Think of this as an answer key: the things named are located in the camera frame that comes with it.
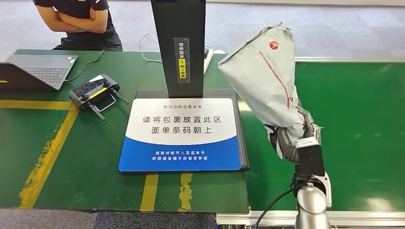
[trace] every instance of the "black t-shirt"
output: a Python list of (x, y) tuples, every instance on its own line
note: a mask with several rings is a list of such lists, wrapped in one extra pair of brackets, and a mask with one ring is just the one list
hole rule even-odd
[[(107, 10), (107, 0), (33, 0), (36, 6), (54, 7), (58, 11), (75, 18), (90, 18), (90, 8), (94, 10)], [(119, 39), (108, 11), (107, 27), (105, 33), (78, 32), (67, 33), (67, 37), (74, 42), (100, 42)]]

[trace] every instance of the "black pants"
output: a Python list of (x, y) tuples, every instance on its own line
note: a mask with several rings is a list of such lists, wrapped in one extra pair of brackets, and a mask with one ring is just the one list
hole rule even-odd
[(61, 44), (53, 50), (122, 51), (122, 43), (118, 37), (102, 42), (77, 42), (69, 38), (62, 38)]

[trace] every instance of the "laptop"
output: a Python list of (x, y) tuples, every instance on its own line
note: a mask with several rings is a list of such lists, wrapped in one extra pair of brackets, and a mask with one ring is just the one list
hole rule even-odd
[(0, 93), (57, 92), (76, 60), (75, 55), (12, 55), (0, 63)]

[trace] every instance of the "silver cylinder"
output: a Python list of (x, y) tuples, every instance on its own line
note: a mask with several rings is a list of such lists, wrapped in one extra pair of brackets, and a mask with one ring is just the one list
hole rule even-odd
[(326, 213), (326, 196), (317, 187), (305, 186), (297, 194), (296, 229), (331, 229)]

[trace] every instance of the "red stripe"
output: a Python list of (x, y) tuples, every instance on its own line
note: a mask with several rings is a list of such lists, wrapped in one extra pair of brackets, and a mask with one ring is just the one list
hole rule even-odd
[(287, 88), (284, 86), (283, 82), (280, 80), (280, 78), (278, 77), (277, 73), (273, 70), (273, 68), (271, 67), (271, 65), (269, 64), (269, 62), (267, 61), (267, 59), (265, 58), (265, 56), (263, 55), (263, 53), (261, 51), (259, 51), (260, 55), (262, 55), (263, 59), (266, 61), (267, 66), (270, 68), (270, 70), (273, 72), (274, 76), (278, 79), (278, 81), (280, 82), (280, 84), (283, 86), (284, 91), (286, 92), (286, 97), (287, 97), (287, 108), (290, 109), (290, 98), (288, 96), (288, 92), (287, 92)]

